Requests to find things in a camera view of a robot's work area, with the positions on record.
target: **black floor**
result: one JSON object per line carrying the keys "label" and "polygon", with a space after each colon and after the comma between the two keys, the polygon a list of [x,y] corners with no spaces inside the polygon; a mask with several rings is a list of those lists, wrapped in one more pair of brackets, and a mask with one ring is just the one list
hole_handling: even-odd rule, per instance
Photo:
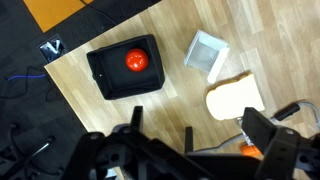
{"label": "black floor", "polygon": [[[92,6],[121,23],[158,1],[95,0]],[[47,136],[55,136],[52,146],[34,159],[38,166],[48,170],[66,166],[77,140],[86,133],[69,104],[48,76],[10,82],[6,78],[24,75],[28,67],[32,67],[29,75],[46,73],[43,66],[47,61],[38,47],[55,35],[71,51],[114,26],[86,7],[42,33],[23,0],[0,0],[0,151],[9,145],[10,124],[18,123],[20,130],[15,138],[24,152]],[[0,164],[0,175],[7,168]],[[38,179],[50,178],[40,175]]]}

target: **red ball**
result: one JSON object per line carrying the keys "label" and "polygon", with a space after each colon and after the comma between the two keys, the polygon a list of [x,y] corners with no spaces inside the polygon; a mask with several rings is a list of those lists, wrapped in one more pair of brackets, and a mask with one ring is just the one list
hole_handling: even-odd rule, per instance
{"label": "red ball", "polygon": [[148,65],[148,56],[141,49],[131,49],[126,56],[127,67],[135,72],[144,70]]}

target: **black tray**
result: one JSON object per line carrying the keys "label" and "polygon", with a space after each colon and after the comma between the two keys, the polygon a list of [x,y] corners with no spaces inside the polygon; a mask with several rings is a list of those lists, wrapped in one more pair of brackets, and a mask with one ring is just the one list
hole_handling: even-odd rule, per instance
{"label": "black tray", "polygon": [[[148,66],[133,72],[126,66],[126,55],[134,48],[148,56]],[[87,54],[93,78],[107,100],[123,98],[161,89],[164,73],[153,35],[139,36]]]}

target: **white bread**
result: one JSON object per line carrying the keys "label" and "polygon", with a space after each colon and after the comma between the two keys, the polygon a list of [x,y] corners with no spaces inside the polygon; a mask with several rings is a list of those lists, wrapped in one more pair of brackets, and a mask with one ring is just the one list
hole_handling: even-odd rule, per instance
{"label": "white bread", "polygon": [[206,103],[211,115],[220,121],[241,117],[246,107],[265,109],[253,74],[209,91]]}

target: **orange floor mat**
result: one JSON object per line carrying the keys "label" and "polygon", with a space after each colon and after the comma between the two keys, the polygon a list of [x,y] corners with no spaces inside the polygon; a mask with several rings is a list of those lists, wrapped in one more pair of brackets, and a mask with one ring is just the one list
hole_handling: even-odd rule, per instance
{"label": "orange floor mat", "polygon": [[84,7],[80,0],[23,0],[43,32]]}

